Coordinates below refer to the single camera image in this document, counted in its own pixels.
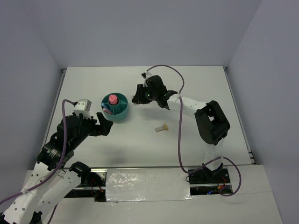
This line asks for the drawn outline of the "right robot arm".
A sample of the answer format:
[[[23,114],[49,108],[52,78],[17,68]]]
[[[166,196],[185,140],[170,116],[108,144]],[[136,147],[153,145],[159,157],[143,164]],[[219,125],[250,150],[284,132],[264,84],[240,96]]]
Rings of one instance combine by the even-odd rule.
[[[202,171],[202,176],[207,182],[214,182],[220,176],[223,163],[217,155],[216,146],[223,141],[230,129],[230,123],[217,101],[208,103],[199,102],[191,98],[183,97],[181,92],[185,85],[182,79],[180,90],[168,90],[159,75],[152,75],[149,72],[142,73],[143,84],[138,84],[136,94],[133,96],[134,104],[149,104],[157,102],[162,109],[179,112],[178,125],[178,161],[181,169],[186,174],[194,174]],[[188,171],[184,168],[181,157],[181,135],[183,115],[195,119],[201,139],[210,146],[206,153],[207,161],[199,168]]]

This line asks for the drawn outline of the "pink capped crayon tube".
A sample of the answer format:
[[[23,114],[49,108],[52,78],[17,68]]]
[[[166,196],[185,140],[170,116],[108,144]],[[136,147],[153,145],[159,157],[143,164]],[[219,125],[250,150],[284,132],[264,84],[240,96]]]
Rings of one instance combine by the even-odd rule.
[[[108,97],[108,101],[109,101],[109,104],[110,105],[117,105],[119,103],[119,99],[116,95],[114,94],[111,94],[109,97]]]

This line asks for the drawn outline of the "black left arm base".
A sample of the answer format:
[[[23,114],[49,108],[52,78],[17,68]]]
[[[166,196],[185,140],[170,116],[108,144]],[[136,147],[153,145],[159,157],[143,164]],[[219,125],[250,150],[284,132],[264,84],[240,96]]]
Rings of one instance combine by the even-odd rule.
[[[78,185],[65,198],[89,198],[94,202],[106,202],[106,180],[107,172],[105,170],[94,170],[89,182]]]

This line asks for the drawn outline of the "pink translucent highlighter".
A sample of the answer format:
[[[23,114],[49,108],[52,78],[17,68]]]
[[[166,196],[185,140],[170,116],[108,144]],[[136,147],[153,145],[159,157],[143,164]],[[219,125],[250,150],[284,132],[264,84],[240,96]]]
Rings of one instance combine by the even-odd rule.
[[[110,110],[111,111],[111,109],[106,105],[106,104],[104,104],[104,103],[101,103],[101,106],[102,106],[102,108],[106,108],[106,109],[108,109],[108,110]]]

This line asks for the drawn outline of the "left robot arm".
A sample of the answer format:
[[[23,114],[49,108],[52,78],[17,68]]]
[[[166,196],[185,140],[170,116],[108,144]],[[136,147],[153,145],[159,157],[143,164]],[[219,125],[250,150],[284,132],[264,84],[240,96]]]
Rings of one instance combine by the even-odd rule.
[[[0,215],[2,224],[41,224],[46,216],[75,187],[95,184],[102,187],[104,180],[82,162],[75,162],[62,177],[60,170],[74,155],[74,150],[88,136],[107,136],[113,122],[102,113],[97,119],[86,119],[72,114],[61,120],[50,141],[37,157],[37,163],[22,191]]]

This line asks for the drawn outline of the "blue translucent highlighter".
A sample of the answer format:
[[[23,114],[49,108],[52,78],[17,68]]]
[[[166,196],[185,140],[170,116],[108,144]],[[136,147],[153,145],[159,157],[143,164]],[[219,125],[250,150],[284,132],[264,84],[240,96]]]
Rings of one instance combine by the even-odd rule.
[[[107,114],[112,114],[112,112],[106,108],[102,108],[103,112],[107,113]]]

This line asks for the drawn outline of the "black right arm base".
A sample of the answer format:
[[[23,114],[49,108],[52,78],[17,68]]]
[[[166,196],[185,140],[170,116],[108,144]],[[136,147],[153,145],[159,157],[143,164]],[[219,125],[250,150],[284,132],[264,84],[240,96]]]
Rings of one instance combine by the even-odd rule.
[[[227,168],[223,168],[214,177],[204,176],[204,174],[204,170],[199,170],[185,178],[189,183],[192,196],[218,195],[221,189],[225,195],[233,193]]]

